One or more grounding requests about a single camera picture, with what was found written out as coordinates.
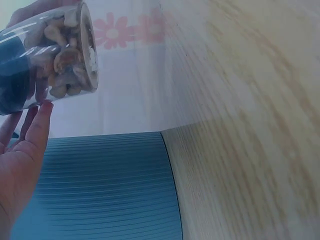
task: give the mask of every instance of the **pink flower pattern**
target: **pink flower pattern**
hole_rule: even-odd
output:
[[[138,25],[127,26],[128,18],[121,16],[115,22],[112,12],[106,14],[106,22],[99,18],[93,22],[96,28],[95,41],[97,46],[104,45],[105,49],[126,48],[128,42],[141,41],[145,45],[163,43],[165,40],[165,19],[158,8],[150,15],[138,16]]]
[[[134,27],[127,24],[126,16],[120,17],[115,23],[112,12],[107,13],[106,23],[102,19],[95,20],[93,25],[97,28],[94,31],[97,46],[104,44],[106,49],[112,49],[119,45],[121,48],[126,48],[127,42],[135,40]]]
[[[165,40],[165,20],[158,8],[151,15],[142,14],[138,17],[139,25],[135,27],[137,40],[144,44],[163,43]]]

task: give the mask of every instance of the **wooden surface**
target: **wooden surface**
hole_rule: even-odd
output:
[[[165,50],[136,60],[184,240],[320,239],[319,1],[159,6]]]

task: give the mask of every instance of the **jar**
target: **jar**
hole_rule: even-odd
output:
[[[0,115],[97,88],[94,30],[84,2],[0,32]]]

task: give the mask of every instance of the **nut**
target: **nut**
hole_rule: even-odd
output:
[[[62,50],[54,59],[54,70],[58,74],[65,72],[66,68],[71,65],[78,64],[82,61],[80,51],[74,48],[66,48]]]
[[[58,18],[58,19],[53,18],[49,20],[48,25],[52,25],[61,29],[65,26],[64,22],[65,22],[65,18],[62,16],[61,18]]]
[[[60,29],[54,25],[49,25],[44,29],[44,35],[47,39],[56,42],[60,47],[66,47],[67,40],[61,34]]]
[[[70,44],[70,47],[76,49],[77,48],[77,45],[78,45],[78,41],[75,37],[71,37],[69,39],[69,44]]]
[[[70,10],[64,14],[64,25],[66,27],[75,28],[78,24],[76,10]]]
[[[45,28],[47,24],[42,21],[37,24],[32,30],[30,30],[24,39],[24,47],[30,49],[36,47],[44,37]]]
[[[67,85],[55,86],[50,90],[50,94],[56,99],[63,99],[67,94]]]
[[[56,86],[56,75],[54,73],[48,77],[48,85],[51,87]]]
[[[51,74],[54,74],[54,61],[51,59],[51,61],[48,61],[44,67],[43,67],[43,76],[44,77],[49,77]]]
[[[89,79],[89,76],[85,70],[84,65],[83,64],[73,65],[72,70],[73,70],[74,74],[76,75],[83,90],[91,91],[90,79]]]
[[[73,72],[65,72],[61,75],[58,75],[54,79],[54,86],[61,86],[61,85],[66,85],[66,84],[70,84],[70,85],[78,85],[79,84],[79,81]]]
[[[37,79],[42,79],[44,77],[44,70],[42,67],[37,67],[36,68],[36,78]]]
[[[69,96],[76,96],[82,91],[82,87],[80,85],[67,85],[66,93]]]

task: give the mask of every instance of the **blue ribbed surface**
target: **blue ribbed surface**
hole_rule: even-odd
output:
[[[181,240],[158,132],[50,139],[13,240]]]

